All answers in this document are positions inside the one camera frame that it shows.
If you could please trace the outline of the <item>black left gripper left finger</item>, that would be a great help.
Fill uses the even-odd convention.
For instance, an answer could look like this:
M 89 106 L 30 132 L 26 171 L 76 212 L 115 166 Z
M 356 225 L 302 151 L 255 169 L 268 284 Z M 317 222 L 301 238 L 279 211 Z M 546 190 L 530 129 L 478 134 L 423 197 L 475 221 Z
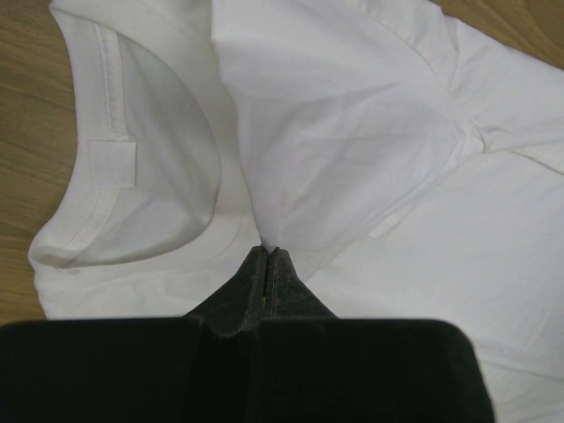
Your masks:
M 253 247 L 237 272 L 186 316 L 202 319 L 223 338 L 252 327 L 263 309 L 268 257 L 263 247 Z

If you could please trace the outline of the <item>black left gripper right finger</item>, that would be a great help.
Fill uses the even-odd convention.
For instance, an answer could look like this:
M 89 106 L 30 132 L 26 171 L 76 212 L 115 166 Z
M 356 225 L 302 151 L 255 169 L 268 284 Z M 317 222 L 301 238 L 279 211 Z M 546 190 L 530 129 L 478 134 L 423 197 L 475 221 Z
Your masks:
M 262 318 L 336 318 L 300 280 L 290 254 L 274 249 L 267 261 Z

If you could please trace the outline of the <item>white t shirt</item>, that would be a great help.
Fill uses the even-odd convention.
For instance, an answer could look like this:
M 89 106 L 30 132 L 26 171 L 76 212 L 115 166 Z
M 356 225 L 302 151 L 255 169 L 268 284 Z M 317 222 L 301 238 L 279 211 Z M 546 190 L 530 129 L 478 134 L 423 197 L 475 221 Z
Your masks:
M 48 318 L 180 315 L 251 247 L 341 317 L 438 318 L 500 422 L 563 419 L 563 72 L 428 1 L 54 1 L 78 149 Z

